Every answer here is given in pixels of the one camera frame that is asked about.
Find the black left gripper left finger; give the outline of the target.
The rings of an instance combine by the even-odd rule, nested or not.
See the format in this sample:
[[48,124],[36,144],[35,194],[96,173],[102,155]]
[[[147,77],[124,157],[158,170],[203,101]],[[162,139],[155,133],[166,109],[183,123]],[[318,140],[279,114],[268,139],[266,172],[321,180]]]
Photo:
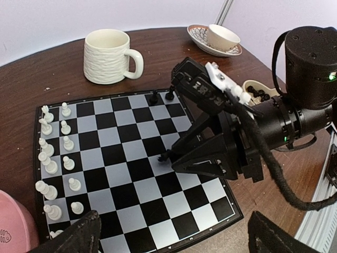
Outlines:
[[91,210],[55,238],[30,252],[98,252],[101,226],[98,212]]

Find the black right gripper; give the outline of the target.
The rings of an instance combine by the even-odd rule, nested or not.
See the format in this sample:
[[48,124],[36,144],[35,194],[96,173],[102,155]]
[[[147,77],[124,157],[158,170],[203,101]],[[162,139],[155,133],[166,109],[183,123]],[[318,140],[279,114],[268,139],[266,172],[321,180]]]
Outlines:
[[[211,128],[215,136],[195,142],[206,128]],[[170,152],[172,168],[179,173],[228,180],[237,180],[241,174],[253,182],[263,180],[259,151],[238,118],[224,111],[214,116],[202,113],[172,145]]]

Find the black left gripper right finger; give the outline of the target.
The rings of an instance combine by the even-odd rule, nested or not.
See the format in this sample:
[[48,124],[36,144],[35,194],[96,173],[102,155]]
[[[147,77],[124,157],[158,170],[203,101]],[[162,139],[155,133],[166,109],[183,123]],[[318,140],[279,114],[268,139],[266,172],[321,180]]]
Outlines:
[[248,221],[249,252],[317,252],[296,240],[259,211]]

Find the black chess piece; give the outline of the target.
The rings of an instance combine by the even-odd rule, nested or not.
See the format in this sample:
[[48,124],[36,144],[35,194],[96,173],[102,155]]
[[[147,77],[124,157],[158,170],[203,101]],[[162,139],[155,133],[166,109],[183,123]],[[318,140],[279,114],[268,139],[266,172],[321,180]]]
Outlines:
[[172,151],[171,151],[171,150],[166,150],[164,153],[162,153],[162,154],[158,157],[158,161],[159,161],[159,162],[165,162],[165,161],[167,161],[171,156],[172,156]]

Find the black chess pawn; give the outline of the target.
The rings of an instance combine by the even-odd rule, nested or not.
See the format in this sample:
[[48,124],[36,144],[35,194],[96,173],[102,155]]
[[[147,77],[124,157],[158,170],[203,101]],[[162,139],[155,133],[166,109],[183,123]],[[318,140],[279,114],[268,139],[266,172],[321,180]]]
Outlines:
[[174,90],[175,90],[175,87],[171,85],[170,88],[169,88],[169,91],[165,95],[166,100],[173,101],[173,99],[175,97]]
[[149,98],[150,105],[156,105],[158,103],[158,91],[154,90]]

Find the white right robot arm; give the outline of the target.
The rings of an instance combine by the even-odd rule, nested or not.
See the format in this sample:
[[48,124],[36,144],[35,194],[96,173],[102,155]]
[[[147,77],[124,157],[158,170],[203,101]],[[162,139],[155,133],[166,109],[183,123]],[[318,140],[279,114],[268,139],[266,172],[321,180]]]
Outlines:
[[237,116],[241,103],[257,122],[273,150],[314,134],[333,121],[336,102],[336,29],[302,26],[283,33],[275,43],[272,60],[285,47],[286,90],[249,106],[252,88],[242,88],[221,72],[216,63],[200,64],[185,58],[172,70],[170,88],[193,101],[202,114],[162,153],[180,173],[236,180],[239,174],[263,180],[260,154],[246,123]]

